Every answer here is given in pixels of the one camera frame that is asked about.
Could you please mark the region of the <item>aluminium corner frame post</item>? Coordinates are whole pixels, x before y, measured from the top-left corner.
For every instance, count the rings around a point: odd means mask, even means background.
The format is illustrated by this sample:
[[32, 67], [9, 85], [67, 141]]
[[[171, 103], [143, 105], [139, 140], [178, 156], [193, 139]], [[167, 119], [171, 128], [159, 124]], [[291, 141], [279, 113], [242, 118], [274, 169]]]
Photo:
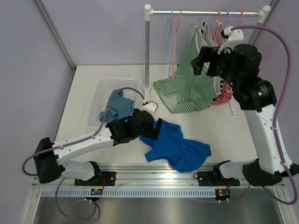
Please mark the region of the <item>aluminium corner frame post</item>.
[[70, 67], [70, 69], [72, 70], [73, 73], [75, 73], [76, 71], [76, 65], [73, 62], [67, 48], [65, 47], [51, 17], [50, 14], [48, 13], [44, 3], [42, 0], [33, 0], [34, 4], [37, 7], [37, 10], [39, 11], [39, 13], [41, 14], [42, 19], [45, 22], [45, 25], [47, 26], [47, 28], [49, 29], [52, 37], [54, 38], [55, 43], [57, 44], [58, 48], [60, 49], [64, 59], [66, 60], [68, 66]]

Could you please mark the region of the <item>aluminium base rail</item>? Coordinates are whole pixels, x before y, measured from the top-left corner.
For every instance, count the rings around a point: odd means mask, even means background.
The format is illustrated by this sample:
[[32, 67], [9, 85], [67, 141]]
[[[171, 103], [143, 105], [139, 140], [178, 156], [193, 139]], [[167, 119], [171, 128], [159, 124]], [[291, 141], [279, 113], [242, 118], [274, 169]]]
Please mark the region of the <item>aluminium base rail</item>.
[[199, 182], [192, 175], [199, 171], [212, 171], [213, 165], [206, 163], [192, 172], [178, 172], [169, 164], [97, 164], [93, 161], [69, 161], [58, 168], [60, 175], [49, 172], [41, 181], [34, 177], [32, 186], [54, 187], [64, 178], [64, 186], [72, 187], [75, 186], [75, 179], [88, 181], [95, 176], [101, 178], [102, 171], [114, 171], [114, 187], [195, 188], [199, 187]]

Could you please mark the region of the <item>pink hanger far right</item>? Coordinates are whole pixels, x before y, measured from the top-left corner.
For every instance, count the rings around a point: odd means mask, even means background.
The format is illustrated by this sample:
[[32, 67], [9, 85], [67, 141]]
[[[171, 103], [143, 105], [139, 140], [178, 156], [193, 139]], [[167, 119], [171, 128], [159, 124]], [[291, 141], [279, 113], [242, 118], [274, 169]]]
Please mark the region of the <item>pink hanger far right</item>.
[[238, 23], [238, 26], [241, 26], [242, 22], [243, 22], [243, 19], [244, 19], [244, 12], [242, 9], [239, 9], [240, 13], [241, 13], [241, 20], [240, 22]]

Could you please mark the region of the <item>pink hanger under red top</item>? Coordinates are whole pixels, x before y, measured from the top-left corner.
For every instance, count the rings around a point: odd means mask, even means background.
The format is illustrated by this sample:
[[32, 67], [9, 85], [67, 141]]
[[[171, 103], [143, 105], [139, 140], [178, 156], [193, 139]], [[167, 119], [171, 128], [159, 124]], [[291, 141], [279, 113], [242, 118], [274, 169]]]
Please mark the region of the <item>pink hanger under red top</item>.
[[217, 13], [218, 13], [218, 18], [215, 18], [216, 19], [216, 24], [214, 26], [214, 36], [217, 36], [219, 33], [221, 33], [221, 11], [219, 9], [216, 9]]

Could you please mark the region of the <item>white metal clothes rack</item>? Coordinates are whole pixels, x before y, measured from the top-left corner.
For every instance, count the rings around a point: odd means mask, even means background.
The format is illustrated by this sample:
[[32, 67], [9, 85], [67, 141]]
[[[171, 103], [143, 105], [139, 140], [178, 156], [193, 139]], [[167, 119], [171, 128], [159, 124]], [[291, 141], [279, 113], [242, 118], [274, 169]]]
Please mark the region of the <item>white metal clothes rack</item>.
[[176, 15], [218, 15], [226, 16], [256, 16], [258, 25], [263, 25], [271, 7], [266, 5], [258, 13], [245, 13], [240, 10], [238, 13], [229, 11], [218, 12], [194, 12], [194, 11], [157, 11], [153, 10], [150, 4], [144, 6], [145, 11], [145, 84], [143, 90], [145, 101], [150, 99], [149, 84], [149, 56], [150, 56], [150, 18], [153, 15], [167, 15], [169, 19], [170, 34], [170, 62], [167, 79], [154, 82], [154, 89], [161, 98], [170, 113], [185, 113], [201, 111], [210, 105], [221, 105], [231, 100], [232, 95], [224, 93], [223, 80], [221, 78], [196, 78], [191, 74], [192, 67], [190, 62], [192, 57], [199, 53], [204, 46], [215, 47], [217, 43], [223, 44], [220, 32], [224, 29], [224, 24], [217, 21], [215, 30], [210, 31], [207, 23], [203, 23], [203, 30], [195, 26], [190, 41], [182, 55], [180, 64], [182, 68], [175, 69], [176, 50], [177, 50], [177, 29], [180, 20]]

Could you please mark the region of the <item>white plastic perforated basket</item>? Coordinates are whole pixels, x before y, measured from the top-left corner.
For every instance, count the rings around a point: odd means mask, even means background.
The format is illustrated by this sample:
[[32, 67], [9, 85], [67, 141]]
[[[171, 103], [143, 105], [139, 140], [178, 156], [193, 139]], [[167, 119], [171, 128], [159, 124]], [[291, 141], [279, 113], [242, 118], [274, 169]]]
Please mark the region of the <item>white plastic perforated basket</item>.
[[92, 97], [87, 125], [98, 128], [100, 126], [100, 112], [105, 110], [109, 96], [113, 90], [131, 87], [140, 90], [137, 80], [128, 78], [101, 78]]

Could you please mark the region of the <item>royal blue tank top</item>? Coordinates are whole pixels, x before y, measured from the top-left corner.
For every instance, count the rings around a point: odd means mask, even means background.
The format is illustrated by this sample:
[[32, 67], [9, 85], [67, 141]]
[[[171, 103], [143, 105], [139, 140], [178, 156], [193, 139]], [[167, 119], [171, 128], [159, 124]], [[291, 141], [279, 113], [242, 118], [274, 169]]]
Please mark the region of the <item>royal blue tank top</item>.
[[145, 154], [147, 162], [166, 159], [178, 172], [192, 172], [203, 165], [211, 156], [208, 144], [183, 137], [180, 125], [163, 121], [157, 140], [149, 137], [139, 139], [151, 147]]

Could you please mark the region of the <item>black white striped tank top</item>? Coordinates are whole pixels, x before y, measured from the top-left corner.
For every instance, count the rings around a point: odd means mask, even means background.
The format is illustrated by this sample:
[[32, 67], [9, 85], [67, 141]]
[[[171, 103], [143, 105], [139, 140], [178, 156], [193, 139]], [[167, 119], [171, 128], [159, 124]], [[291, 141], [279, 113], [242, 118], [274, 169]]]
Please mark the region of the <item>black white striped tank top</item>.
[[[203, 21], [202, 22], [202, 36], [209, 47], [217, 47], [217, 44], [212, 38], [212, 32], [210, 31], [209, 25]], [[214, 77], [215, 88], [216, 88], [216, 97], [221, 95], [221, 90], [223, 87], [223, 80], [220, 77]]]

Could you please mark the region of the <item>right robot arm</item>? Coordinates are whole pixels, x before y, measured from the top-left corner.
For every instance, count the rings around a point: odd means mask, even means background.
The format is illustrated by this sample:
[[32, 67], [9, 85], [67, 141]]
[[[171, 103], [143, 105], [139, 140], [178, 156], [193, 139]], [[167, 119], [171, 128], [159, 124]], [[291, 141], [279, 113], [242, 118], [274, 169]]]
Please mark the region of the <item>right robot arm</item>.
[[252, 186], [273, 186], [289, 174], [297, 175], [299, 166], [277, 146], [273, 125], [277, 99], [272, 84], [258, 77], [261, 59], [257, 48], [249, 44], [223, 51], [204, 46], [191, 65], [198, 76], [208, 63], [207, 76], [221, 77], [244, 111], [258, 158], [242, 166], [241, 178]]

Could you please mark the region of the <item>green white striped tank top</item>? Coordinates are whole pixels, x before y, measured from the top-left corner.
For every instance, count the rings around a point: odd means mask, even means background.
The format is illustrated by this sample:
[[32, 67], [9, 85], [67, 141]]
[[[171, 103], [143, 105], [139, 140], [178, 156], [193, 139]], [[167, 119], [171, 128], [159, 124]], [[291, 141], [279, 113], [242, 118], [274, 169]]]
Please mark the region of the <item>green white striped tank top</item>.
[[170, 113], [202, 111], [208, 108], [216, 97], [214, 77], [206, 74], [209, 64], [204, 64], [204, 69], [198, 76], [194, 75], [191, 66], [191, 61], [206, 45], [201, 31], [195, 27], [174, 73], [174, 80], [162, 79], [153, 83], [154, 90]]

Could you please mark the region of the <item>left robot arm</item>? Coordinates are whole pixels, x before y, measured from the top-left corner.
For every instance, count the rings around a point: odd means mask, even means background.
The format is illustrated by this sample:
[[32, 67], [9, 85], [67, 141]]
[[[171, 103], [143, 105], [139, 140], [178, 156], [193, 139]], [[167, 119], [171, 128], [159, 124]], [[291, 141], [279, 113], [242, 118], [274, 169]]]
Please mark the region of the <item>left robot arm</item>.
[[44, 138], [34, 153], [38, 180], [46, 184], [59, 178], [74, 178], [81, 186], [95, 186], [102, 177], [97, 162], [78, 162], [74, 161], [75, 157], [129, 143], [140, 136], [157, 140], [162, 123], [162, 119], [154, 120], [149, 112], [134, 109], [133, 115], [113, 120], [99, 132], [61, 142]]

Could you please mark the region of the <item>light blue wire hanger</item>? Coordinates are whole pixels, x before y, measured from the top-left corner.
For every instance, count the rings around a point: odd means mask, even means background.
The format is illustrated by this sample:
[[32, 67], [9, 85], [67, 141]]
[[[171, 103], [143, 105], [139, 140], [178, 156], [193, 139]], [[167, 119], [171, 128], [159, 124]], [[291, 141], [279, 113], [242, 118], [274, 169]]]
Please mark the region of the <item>light blue wire hanger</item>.
[[171, 15], [168, 19], [169, 25], [169, 67], [168, 67], [168, 81], [170, 81], [171, 77], [171, 63], [172, 63], [172, 21], [173, 21], [173, 12], [171, 11]]

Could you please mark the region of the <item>teal blue tank top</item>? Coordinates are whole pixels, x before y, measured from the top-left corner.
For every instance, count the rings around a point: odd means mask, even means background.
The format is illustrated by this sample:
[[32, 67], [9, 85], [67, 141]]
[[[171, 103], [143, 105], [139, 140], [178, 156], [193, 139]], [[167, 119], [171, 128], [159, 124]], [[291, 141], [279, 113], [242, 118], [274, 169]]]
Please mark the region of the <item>teal blue tank top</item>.
[[113, 96], [113, 98], [108, 105], [105, 122], [109, 123], [115, 119], [122, 119], [132, 114], [135, 101], [125, 98], [123, 90], [113, 90], [110, 96]]

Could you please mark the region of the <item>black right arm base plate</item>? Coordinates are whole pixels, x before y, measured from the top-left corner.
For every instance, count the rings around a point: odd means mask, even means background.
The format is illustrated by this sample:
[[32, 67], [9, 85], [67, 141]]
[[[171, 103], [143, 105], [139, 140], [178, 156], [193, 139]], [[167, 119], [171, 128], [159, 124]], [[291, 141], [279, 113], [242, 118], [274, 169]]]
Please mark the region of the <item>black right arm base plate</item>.
[[235, 181], [233, 178], [224, 178], [216, 171], [199, 171], [192, 176], [198, 180], [199, 186], [230, 187]]

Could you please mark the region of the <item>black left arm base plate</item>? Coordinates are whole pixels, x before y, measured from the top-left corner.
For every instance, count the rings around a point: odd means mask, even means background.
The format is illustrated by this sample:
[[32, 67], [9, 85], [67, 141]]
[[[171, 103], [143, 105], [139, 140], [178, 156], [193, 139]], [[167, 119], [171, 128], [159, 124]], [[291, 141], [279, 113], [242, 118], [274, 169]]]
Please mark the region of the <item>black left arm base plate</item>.
[[102, 176], [101, 178], [99, 177], [93, 177], [88, 181], [83, 181], [80, 179], [75, 179], [74, 185], [75, 186], [103, 186], [103, 184], [105, 186], [115, 186], [115, 181], [116, 181], [116, 172], [114, 171], [102, 171], [101, 172]]

